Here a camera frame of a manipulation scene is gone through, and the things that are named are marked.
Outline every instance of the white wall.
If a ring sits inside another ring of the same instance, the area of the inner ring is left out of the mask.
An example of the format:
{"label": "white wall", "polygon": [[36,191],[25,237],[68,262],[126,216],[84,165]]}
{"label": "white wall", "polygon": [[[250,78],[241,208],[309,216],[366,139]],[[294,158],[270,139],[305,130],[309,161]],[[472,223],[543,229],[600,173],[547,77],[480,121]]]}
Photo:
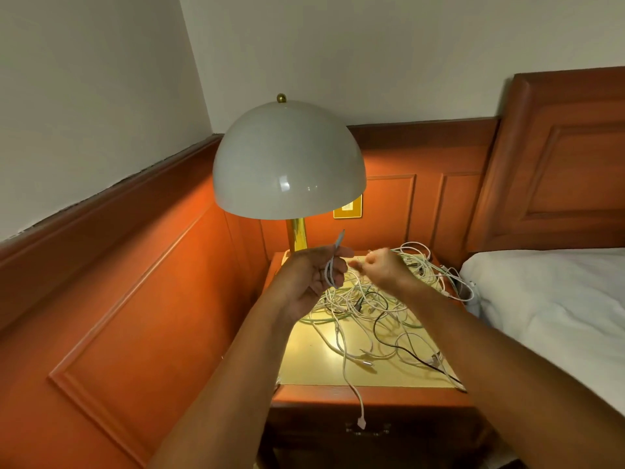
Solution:
{"label": "white wall", "polygon": [[625,64],[625,0],[181,0],[215,132],[287,97],[348,124],[492,116],[516,72]]}
{"label": "white wall", "polygon": [[179,0],[0,2],[0,240],[210,133]]}

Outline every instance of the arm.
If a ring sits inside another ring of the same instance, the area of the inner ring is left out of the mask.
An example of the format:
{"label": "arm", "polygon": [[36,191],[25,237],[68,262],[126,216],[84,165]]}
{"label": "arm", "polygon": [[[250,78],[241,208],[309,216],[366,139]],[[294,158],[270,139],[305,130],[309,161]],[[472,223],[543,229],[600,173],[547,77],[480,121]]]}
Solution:
{"label": "arm", "polygon": [[587,387],[419,281],[389,250],[350,265],[410,308],[527,465],[625,467],[625,418]]}
{"label": "arm", "polygon": [[[150,469],[245,468],[254,464],[291,329],[327,289],[321,271],[334,246],[293,254],[247,315],[223,362],[163,441]],[[334,260],[342,286],[344,260]]]}

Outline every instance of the white bed sheet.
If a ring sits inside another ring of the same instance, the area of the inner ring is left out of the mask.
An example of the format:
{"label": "white bed sheet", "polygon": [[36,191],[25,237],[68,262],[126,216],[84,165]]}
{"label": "white bed sheet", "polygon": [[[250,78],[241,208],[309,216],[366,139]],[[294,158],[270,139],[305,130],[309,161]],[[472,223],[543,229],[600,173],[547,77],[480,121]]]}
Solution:
{"label": "white bed sheet", "polygon": [[484,317],[625,415],[625,249],[478,253]]}

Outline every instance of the brass wall plate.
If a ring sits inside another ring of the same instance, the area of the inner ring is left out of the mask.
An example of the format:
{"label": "brass wall plate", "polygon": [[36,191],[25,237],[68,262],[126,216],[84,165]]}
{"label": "brass wall plate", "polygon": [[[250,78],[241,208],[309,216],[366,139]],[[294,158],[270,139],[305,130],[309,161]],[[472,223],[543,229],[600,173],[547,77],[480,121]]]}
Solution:
{"label": "brass wall plate", "polygon": [[335,219],[359,219],[363,216],[363,196],[361,194],[353,202],[335,209],[333,212]]}

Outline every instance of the lamp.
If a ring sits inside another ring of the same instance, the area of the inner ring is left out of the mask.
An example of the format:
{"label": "lamp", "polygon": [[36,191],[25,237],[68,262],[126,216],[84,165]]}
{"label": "lamp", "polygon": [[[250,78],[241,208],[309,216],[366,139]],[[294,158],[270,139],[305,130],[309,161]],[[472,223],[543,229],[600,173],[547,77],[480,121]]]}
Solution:
{"label": "lamp", "polygon": [[238,216],[286,220],[291,251],[307,247],[304,217],[349,204],[366,183],[360,148],[339,118],[283,93],[230,126],[213,166],[217,204]]}

